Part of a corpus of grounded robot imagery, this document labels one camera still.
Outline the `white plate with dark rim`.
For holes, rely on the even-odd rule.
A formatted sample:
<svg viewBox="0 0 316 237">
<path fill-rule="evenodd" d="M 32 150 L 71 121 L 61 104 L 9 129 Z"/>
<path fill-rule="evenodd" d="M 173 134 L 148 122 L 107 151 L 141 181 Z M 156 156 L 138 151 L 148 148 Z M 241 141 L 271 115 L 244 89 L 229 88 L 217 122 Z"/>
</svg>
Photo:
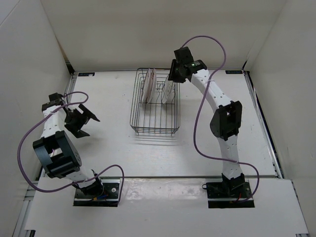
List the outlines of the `white plate with dark rim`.
<svg viewBox="0 0 316 237">
<path fill-rule="evenodd" d="M 169 80 L 166 78 L 163 89 L 162 89 L 162 94 L 161 94 L 161 103 L 166 104 L 170 95 L 172 94 L 174 90 L 174 81 Z"/>
</svg>

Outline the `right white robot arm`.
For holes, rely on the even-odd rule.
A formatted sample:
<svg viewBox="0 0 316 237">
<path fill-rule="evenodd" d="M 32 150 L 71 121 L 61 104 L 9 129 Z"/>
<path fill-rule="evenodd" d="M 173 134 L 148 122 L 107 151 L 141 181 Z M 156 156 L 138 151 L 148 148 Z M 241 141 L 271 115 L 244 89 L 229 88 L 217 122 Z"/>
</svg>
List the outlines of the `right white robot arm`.
<svg viewBox="0 0 316 237">
<path fill-rule="evenodd" d="M 199 106 L 194 125 L 194 147 L 203 157 L 220 160 L 222 169 L 222 193 L 227 197 L 234 197 L 240 193 L 245 183 L 244 174 L 239 164 L 237 136 L 241 127 L 242 104 L 233 101 L 212 79 L 217 71 L 210 72 L 201 60 L 189 59 L 184 63 L 173 59 L 168 80 L 184 83 L 191 82 L 202 93 L 203 98 Z M 218 139 L 221 157 L 214 158 L 203 154 L 197 146 L 196 133 L 199 116 L 204 102 L 208 102 L 213 110 L 210 130 Z"/>
</svg>

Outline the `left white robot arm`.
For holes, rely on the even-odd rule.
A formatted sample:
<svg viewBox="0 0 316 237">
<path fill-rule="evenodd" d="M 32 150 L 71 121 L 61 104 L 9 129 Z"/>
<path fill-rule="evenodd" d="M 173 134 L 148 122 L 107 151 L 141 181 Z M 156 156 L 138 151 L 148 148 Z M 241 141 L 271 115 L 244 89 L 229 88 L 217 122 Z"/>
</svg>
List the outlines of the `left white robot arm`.
<svg viewBox="0 0 316 237">
<path fill-rule="evenodd" d="M 33 149 L 39 158 L 46 174 L 50 178 L 69 179 L 73 186 L 86 196 L 97 198 L 102 195 L 104 186 L 100 178 L 95 178 L 93 170 L 82 166 L 81 157 L 65 132 L 67 129 L 76 138 L 89 136 L 81 130 L 90 119 L 100 121 L 94 113 L 80 104 L 79 109 L 64 107 L 61 99 L 42 105 L 42 113 L 46 118 L 40 139 L 33 142 Z"/>
</svg>

